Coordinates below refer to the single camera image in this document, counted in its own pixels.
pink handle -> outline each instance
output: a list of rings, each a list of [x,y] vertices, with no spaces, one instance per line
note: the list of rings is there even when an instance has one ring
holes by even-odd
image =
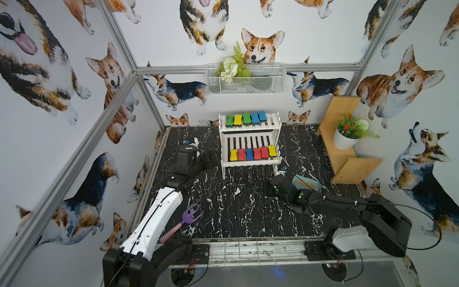
[[[182,223],[177,224],[173,229],[169,230],[168,233],[166,233],[163,237],[159,239],[159,242],[161,242],[162,244],[166,243],[166,241],[169,240],[169,238],[171,238],[171,236],[174,235],[174,233],[176,233],[177,230],[180,229],[180,227],[182,227]]]

corgi illustration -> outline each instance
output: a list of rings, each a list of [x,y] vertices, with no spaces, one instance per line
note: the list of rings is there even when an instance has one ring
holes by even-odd
[[[92,235],[104,229],[100,218],[107,179],[115,176],[119,182],[114,158],[107,152],[99,155],[78,189],[57,208],[34,248],[45,243],[72,245],[82,241],[90,231]]]
[[[434,133],[423,129],[419,122],[409,129],[410,144],[394,164],[395,177],[390,189],[403,190],[419,204],[440,226],[443,238],[459,243],[459,207],[445,192],[433,175],[436,162],[446,163],[451,158],[438,145],[448,132]],[[426,235],[439,236],[438,228],[421,227]]]
[[[279,31],[269,38],[259,38],[242,28],[241,36],[244,46],[247,48],[244,63],[260,64],[274,62],[276,49],[284,40],[285,33]]]
[[[171,127],[189,127],[190,123],[188,122],[188,115],[186,113],[183,114],[180,118],[174,118],[169,115],[166,115],[166,118],[171,123]]]
[[[376,32],[376,28],[378,28],[379,22],[381,21],[381,18],[384,15],[384,12],[386,11],[387,4],[389,4],[389,0],[377,0],[376,3],[373,5],[373,8],[371,8],[370,12],[368,13],[364,33],[364,39],[368,39],[368,42],[362,48],[362,53],[367,50],[370,41],[373,39],[373,36]]]
[[[70,99],[74,93],[88,99],[91,91],[80,86],[64,48],[28,0],[0,1],[0,34],[0,74],[13,91],[75,125]]]
[[[366,194],[367,197],[370,197],[370,195],[372,193],[375,193],[377,195],[381,195],[381,181],[380,181],[379,178],[375,179],[375,181],[373,181],[372,186],[370,186],[369,188],[368,188],[366,182],[363,180],[362,181],[362,186],[363,186],[363,188],[365,190],[365,194]]]
[[[403,5],[397,11],[397,23],[398,26],[394,26],[389,29],[385,36],[385,44],[381,50],[381,56],[386,59],[389,56],[390,46],[399,38],[400,34],[408,29],[413,20],[418,15],[424,2],[427,0],[403,0]]]
[[[408,47],[400,63],[400,69],[392,76],[374,75],[366,77],[357,87],[361,102],[370,107],[368,118],[382,118],[387,129],[387,120],[398,115],[416,96],[425,89],[440,83],[445,77],[441,70],[424,71],[414,60],[413,45]]]
[[[113,213],[113,232],[110,234],[110,237],[105,240],[101,245],[101,251],[107,251],[110,248],[113,248],[115,245],[120,245],[126,240],[127,236],[127,226],[126,221],[119,216],[116,212]]]
[[[135,1],[136,0],[107,0],[107,4],[112,12],[122,12],[132,23],[139,23],[141,17],[134,11]],[[85,6],[97,8],[96,0],[64,0],[64,3],[73,17],[77,19],[88,34],[93,35],[94,29],[91,28],[91,23],[86,19]]]
[[[337,79],[317,79],[314,72],[288,72],[287,75],[293,78],[292,94],[298,99],[298,107],[303,107],[304,104],[321,96],[333,94],[339,96],[344,87],[349,83],[344,78]]]
[[[333,0],[295,0],[296,2],[300,3],[305,7],[317,7],[317,12],[319,13],[319,17],[321,19],[328,17],[330,15],[330,3]],[[261,6],[261,13],[266,18],[272,16],[271,11],[273,10],[272,4],[274,0],[260,0]]]
[[[196,43],[196,54],[206,53],[207,42],[215,41],[220,51],[227,46],[222,37],[228,21],[228,0],[181,0],[180,19],[192,43]]]
[[[142,191],[142,186],[144,184],[146,173],[148,172],[149,167],[150,167],[150,158],[147,155],[145,156],[145,160],[142,165],[142,168],[137,174],[137,179],[135,180],[135,186],[132,189],[131,195],[129,195],[128,197],[128,203],[133,203],[139,197],[139,194]]]
[[[301,114],[301,115],[295,115],[294,112],[288,112],[288,121],[287,124],[306,124],[306,121],[308,120],[309,114],[311,113],[311,110]]]
[[[115,47],[111,42],[108,42],[107,56],[105,58],[102,60],[86,58],[86,61],[91,69],[105,81],[105,86],[107,87],[104,103],[105,109],[124,80],[124,73],[118,64]],[[124,99],[123,104],[118,109],[118,113],[106,130],[108,138],[113,143],[119,143],[121,137],[126,133],[125,125],[128,123],[128,120],[135,122],[135,115],[132,113],[134,112],[134,105],[138,104],[139,100],[134,99],[132,93],[129,93],[126,99]]]
[[[209,121],[209,120],[205,120],[205,119],[200,119],[199,120],[199,123],[203,126],[218,126],[218,120],[214,120],[214,121]]]
[[[171,83],[166,75],[145,75],[143,80],[151,87],[153,94],[160,101],[167,103],[173,111],[177,110],[177,105],[195,97],[199,98],[204,106],[207,101],[207,85],[201,82],[190,83]]]
[[[16,230],[16,236],[23,230],[24,226],[26,223],[29,221],[29,219],[32,217],[32,211],[26,210],[19,205],[16,205],[17,211],[19,212],[19,217],[21,218],[21,223],[17,227]]]
[[[442,36],[440,37],[440,45],[448,46],[448,39],[454,39],[456,32],[459,30],[459,3],[456,6],[456,9],[451,13],[449,17],[448,24],[446,24],[445,29],[443,30]]]

purple toy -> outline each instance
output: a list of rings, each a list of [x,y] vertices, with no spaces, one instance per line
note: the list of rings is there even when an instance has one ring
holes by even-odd
[[[174,233],[177,232],[177,230],[180,229],[180,227],[182,227],[183,224],[192,224],[195,223],[198,219],[200,219],[201,216],[204,214],[204,211],[201,211],[201,213],[196,217],[194,216],[199,211],[199,208],[201,208],[199,205],[193,203],[187,210],[185,210],[185,212],[183,212],[182,222],[177,224],[173,229],[169,230],[168,233],[166,233],[163,237],[161,237],[161,239],[159,239],[159,242],[164,244]]]

small blue object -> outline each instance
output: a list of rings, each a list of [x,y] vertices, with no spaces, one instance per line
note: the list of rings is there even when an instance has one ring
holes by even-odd
[[[252,124],[260,123],[260,119],[258,118],[258,113],[251,113],[250,117],[252,118]]]
[[[260,122],[267,122],[268,121],[264,111],[258,111],[258,116],[260,117]]]
[[[246,148],[246,160],[253,160],[253,149]]]

potted plant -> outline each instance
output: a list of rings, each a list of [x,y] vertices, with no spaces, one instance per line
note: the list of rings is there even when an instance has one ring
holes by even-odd
[[[380,138],[379,135],[368,130],[369,122],[366,119],[355,118],[351,113],[343,115],[343,118],[344,120],[338,123],[333,136],[333,144],[337,149],[348,150],[364,137]]]

